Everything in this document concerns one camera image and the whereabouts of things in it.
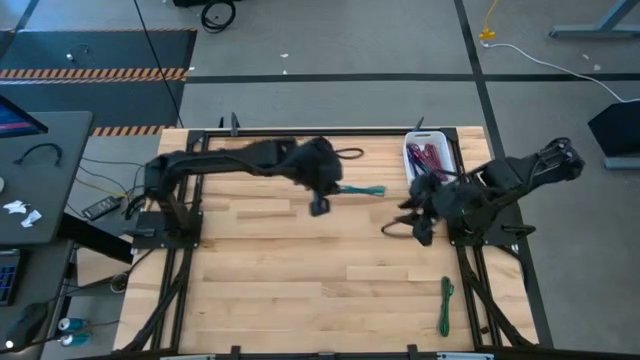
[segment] paper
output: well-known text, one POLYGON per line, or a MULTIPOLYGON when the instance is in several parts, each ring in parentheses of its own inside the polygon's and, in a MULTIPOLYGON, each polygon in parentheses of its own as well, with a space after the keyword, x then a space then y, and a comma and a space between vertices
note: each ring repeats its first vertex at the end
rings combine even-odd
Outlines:
POLYGON ((27 213, 27 205, 20 200, 16 200, 12 203, 9 203, 3 206, 3 208, 9 210, 9 214, 14 214, 14 213, 26 214, 27 213))
POLYGON ((22 227, 24 228, 32 227, 33 223, 36 222, 41 217, 42 215, 40 215, 40 213, 37 210, 33 210, 29 215, 27 215, 27 218, 24 219, 24 221, 22 221, 20 224, 22 224, 22 227))

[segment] white container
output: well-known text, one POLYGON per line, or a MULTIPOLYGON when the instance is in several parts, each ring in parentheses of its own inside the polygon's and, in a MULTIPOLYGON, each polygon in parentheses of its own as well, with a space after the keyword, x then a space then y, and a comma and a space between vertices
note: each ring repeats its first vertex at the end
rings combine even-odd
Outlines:
MULTIPOLYGON (((411 185, 413 181, 413 172, 411 170, 411 164, 409 163, 409 157, 407 156, 407 145, 416 144, 420 146, 420 150, 424 150, 428 144, 434 145, 438 156, 440 157, 440 164, 442 170, 455 172, 453 167, 453 159, 451 158, 451 151, 449 150, 449 143, 447 137, 440 131, 413 131, 407 133, 404 137, 404 144, 402 145, 402 155, 404 157, 404 170, 407 172, 407 183, 411 185)), ((447 175, 447 183, 455 180, 455 177, 447 175)))

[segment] wooden table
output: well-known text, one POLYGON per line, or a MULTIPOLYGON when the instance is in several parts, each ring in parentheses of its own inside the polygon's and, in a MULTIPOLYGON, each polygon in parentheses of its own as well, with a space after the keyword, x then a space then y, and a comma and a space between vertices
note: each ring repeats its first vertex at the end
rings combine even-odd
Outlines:
MULTIPOLYGON (((466 169, 490 160, 482 127, 459 127, 457 132, 466 169)), ((158 153, 184 150, 187 134, 165 130, 158 153)), ((403 137, 328 139, 337 149, 358 146, 365 151, 360 159, 343 161, 342 183, 385 185, 387 195, 333 196, 331 213, 312 218, 310 192, 284 178, 206 176, 202 242, 193 256, 181 354, 229 353, 232 345, 241 345, 243 353, 403 352, 407 344, 417 344, 420 351, 473 349, 460 270, 446 228, 438 226, 430 247, 380 233, 407 198, 403 137), (437 322, 445 275, 456 291, 451 332, 441 337, 437 322)), ((210 149, 254 140, 214 138, 210 149)), ((484 254, 495 301, 535 342, 519 263, 491 247, 484 254)), ((114 348, 126 345, 156 306, 164 264, 165 250, 156 250, 132 274, 114 348)), ((485 326, 477 298, 476 304, 485 326)), ((173 310, 167 314, 165 329, 173 310)))

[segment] can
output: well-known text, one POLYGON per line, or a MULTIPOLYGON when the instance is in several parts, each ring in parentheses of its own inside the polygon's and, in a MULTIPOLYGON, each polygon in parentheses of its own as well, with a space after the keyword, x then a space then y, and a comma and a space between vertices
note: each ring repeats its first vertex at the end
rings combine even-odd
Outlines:
POLYGON ((80 318, 64 318, 58 322, 58 330, 64 333, 80 331, 86 328, 89 322, 80 318))
POLYGON ((91 333, 80 333, 64 335, 58 341, 60 341, 60 345, 62 345, 63 347, 70 347, 84 345, 88 343, 89 340, 91 340, 91 333))

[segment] table leg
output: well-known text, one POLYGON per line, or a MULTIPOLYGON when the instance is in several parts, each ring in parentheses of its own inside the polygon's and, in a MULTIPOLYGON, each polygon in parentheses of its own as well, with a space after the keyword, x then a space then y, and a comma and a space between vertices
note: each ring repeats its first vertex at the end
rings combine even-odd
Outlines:
POLYGON ((123 263, 133 261, 130 243, 69 214, 62 215, 58 236, 123 263))
POLYGON ((597 37, 633 38, 640 37, 640 26, 618 25, 620 21, 640 3, 640 0, 618 0, 598 23, 593 25, 556 25, 549 36, 557 37, 597 37))

